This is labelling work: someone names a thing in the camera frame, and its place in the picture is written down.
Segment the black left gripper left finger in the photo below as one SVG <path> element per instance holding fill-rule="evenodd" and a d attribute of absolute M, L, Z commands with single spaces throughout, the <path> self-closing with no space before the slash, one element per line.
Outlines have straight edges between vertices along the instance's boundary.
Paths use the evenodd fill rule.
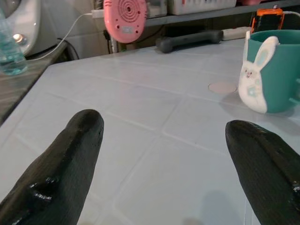
<path fill-rule="evenodd" d="M 3 225 L 75 225 L 90 190 L 104 133 L 93 109 L 77 112 L 0 204 Z"/>

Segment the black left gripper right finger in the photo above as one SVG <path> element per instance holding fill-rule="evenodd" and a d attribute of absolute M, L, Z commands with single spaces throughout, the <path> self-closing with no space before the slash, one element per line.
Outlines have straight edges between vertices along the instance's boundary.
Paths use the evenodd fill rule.
<path fill-rule="evenodd" d="M 243 191 L 262 225 L 300 223 L 300 156 L 279 135 L 249 121 L 226 124 Z"/>

